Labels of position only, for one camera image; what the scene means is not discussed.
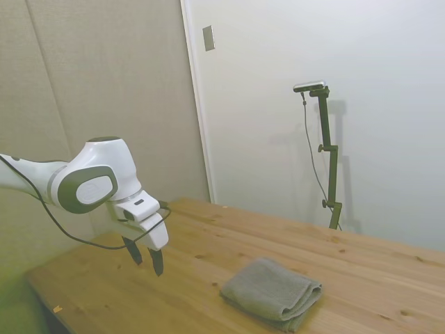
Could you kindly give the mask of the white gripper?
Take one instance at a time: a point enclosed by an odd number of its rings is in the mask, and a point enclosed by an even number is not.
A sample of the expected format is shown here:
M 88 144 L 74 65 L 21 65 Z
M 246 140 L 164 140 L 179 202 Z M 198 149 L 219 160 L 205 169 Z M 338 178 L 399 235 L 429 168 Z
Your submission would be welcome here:
M 161 249 L 169 241 L 164 217 L 158 212 L 154 212 L 151 215 L 138 214 L 135 215 L 134 225 L 136 226 L 137 235 L 133 239 L 138 239 L 148 247 L 154 272 L 158 277 L 161 276 L 164 271 L 163 253 Z M 124 236 L 122 236 L 122 240 L 133 261 L 137 265 L 142 264 L 143 257 L 136 243 Z

